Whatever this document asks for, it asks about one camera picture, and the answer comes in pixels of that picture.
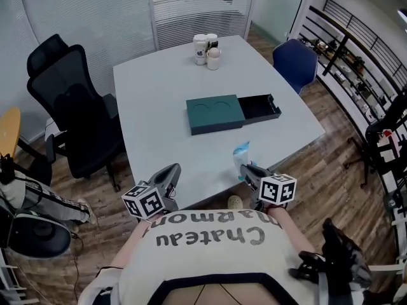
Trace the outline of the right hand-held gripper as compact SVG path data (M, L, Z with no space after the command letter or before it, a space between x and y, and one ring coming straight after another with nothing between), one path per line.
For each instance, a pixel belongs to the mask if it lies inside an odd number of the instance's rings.
M288 174L276 174L269 170L255 170L252 165L240 166L240 179L250 183L253 193L250 206L265 210L268 206L287 207L295 199L297 179Z

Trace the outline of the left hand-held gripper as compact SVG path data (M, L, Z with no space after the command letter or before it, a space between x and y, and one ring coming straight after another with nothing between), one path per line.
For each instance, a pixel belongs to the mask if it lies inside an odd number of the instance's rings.
M148 181L141 180L121 196L128 213L138 219L151 219L157 214L178 211L176 185L181 176L179 163L162 168Z

